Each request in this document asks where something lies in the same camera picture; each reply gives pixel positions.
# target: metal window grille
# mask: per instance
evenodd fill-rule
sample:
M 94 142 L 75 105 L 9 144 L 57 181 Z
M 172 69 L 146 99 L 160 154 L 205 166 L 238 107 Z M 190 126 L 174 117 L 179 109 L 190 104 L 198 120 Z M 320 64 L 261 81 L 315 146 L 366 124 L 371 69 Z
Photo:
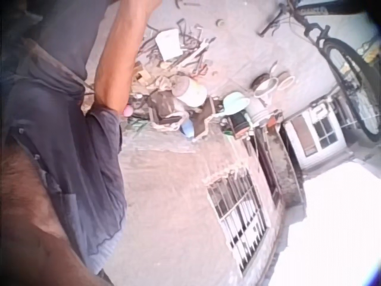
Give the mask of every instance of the metal window grille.
M 336 136 L 328 117 L 315 122 L 314 127 L 322 149 L 338 141 L 338 137 Z
M 264 236 L 266 225 L 247 169 L 233 172 L 208 187 L 227 245 L 243 273 Z

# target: pink object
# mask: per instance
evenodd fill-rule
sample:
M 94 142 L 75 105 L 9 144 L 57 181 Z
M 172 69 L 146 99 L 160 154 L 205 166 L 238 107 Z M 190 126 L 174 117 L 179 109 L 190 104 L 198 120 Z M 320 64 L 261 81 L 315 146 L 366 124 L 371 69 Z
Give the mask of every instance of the pink object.
M 133 108 L 131 105 L 127 105 L 123 111 L 123 116 L 130 117 L 133 114 Z

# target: gray shirt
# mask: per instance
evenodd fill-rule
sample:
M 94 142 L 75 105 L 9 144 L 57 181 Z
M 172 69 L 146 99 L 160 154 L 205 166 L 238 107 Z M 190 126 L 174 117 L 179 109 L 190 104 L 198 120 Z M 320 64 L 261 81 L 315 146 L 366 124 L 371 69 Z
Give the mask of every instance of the gray shirt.
M 97 274 L 126 217 L 119 120 L 103 107 L 84 115 L 77 98 L 52 86 L 33 78 L 16 83 L 3 139 L 16 140 L 36 162 L 73 249 Z

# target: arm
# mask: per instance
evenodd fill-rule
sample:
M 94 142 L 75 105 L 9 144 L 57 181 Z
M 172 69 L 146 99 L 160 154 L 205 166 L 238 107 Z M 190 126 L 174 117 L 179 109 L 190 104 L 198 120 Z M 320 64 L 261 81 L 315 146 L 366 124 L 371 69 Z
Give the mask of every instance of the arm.
M 121 0 L 95 76 L 95 103 L 122 113 L 149 16 L 161 0 Z

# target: bright sky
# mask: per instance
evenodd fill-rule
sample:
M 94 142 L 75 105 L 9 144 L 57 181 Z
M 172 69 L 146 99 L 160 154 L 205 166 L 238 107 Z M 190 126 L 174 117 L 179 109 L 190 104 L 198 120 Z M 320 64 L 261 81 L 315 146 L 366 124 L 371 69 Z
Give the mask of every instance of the bright sky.
M 270 286 L 359 286 L 381 261 L 381 180 L 345 163 L 305 183 L 307 218 L 290 226 Z

